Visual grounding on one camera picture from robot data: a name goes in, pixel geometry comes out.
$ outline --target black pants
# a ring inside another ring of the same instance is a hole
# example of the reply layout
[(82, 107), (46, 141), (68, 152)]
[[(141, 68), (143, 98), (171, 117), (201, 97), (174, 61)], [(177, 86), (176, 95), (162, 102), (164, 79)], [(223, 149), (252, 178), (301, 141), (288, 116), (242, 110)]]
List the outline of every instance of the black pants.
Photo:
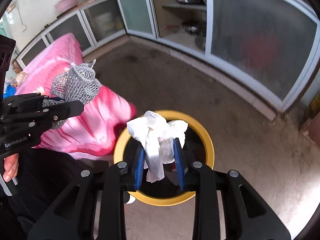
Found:
[[(84, 168), (65, 153), (45, 149), (20, 152), (18, 194), (6, 197), (0, 187), (0, 239), (26, 239), (33, 224)], [(15, 235), (14, 228), (22, 238)]]

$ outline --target human hand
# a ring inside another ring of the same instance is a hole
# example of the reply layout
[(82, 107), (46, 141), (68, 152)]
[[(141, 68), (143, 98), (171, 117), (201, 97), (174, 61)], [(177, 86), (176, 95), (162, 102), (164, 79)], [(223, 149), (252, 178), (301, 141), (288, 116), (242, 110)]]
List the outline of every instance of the human hand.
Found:
[(4, 158), (4, 181), (9, 182), (12, 178), (17, 176), (19, 167), (18, 157), (19, 154), (16, 153), (14, 155)]

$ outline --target cabinet door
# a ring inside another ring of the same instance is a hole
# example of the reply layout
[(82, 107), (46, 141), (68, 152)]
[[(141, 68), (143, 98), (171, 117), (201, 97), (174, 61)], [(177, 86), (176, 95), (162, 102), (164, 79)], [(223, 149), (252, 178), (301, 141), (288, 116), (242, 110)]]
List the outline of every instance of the cabinet door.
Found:
[(213, 0), (206, 54), (222, 59), (215, 65), (284, 110), (319, 43), (319, 21), (305, 7), (295, 0)]
[(82, 20), (81, 15), (80, 18), (78, 14), (71, 16), (69, 19), (65, 20), (57, 27), (55, 27), (53, 30), (51, 30), (49, 34), (47, 34), (47, 39), (49, 41), (54, 41), (57, 38), (63, 36), (64, 34), (72, 33), (80, 43), (82, 51), (85, 51), (91, 46), (94, 46), (84, 22), (82, 23), (79, 19)]
[(22, 62), (27, 66), (41, 51), (43, 51), (47, 46), (44, 41), (40, 39), (22, 58)]
[(118, 0), (118, 3), (129, 34), (156, 37), (150, 0)]
[(116, 0), (93, 5), (84, 9), (84, 13), (96, 42), (124, 29)]

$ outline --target glass cabinet door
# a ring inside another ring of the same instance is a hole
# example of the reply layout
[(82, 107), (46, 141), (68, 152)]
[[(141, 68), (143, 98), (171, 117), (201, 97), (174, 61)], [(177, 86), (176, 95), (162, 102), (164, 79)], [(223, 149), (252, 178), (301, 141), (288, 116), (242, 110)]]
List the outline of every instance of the glass cabinet door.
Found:
[(47, 46), (44, 41), (39, 40), (23, 57), (22, 62), (27, 66), (41, 51), (43, 51)]
[(49, 41), (56, 40), (57, 38), (67, 33), (72, 33), (75, 36), (75, 38), (80, 43), (82, 51), (91, 47), (91, 44), (86, 33), (84, 32), (84, 28), (82, 27), (77, 14), (59, 24), (57, 27), (51, 30), (50, 35), (46, 35), (46, 37)]
[(149, 0), (118, 0), (128, 33), (155, 37)]
[(213, 0), (211, 55), (283, 101), (306, 65), (316, 30), (314, 20), (284, 0)]
[(107, 0), (84, 10), (96, 41), (124, 28), (116, 0)]

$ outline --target gray mesh cloth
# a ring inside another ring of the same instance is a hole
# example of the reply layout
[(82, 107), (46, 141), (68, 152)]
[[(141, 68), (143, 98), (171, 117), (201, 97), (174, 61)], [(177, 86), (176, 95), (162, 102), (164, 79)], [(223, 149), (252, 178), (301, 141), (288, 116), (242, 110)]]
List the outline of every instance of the gray mesh cloth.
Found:
[[(79, 66), (71, 63), (71, 68), (67, 72), (57, 75), (51, 86), (51, 94), (62, 100), (45, 99), (43, 107), (72, 101), (80, 101), (86, 105), (92, 101), (102, 86), (95, 78), (96, 73), (92, 69), (95, 63), (96, 60), (91, 63), (82, 63)], [(52, 129), (60, 128), (65, 122), (66, 120), (53, 122)]]

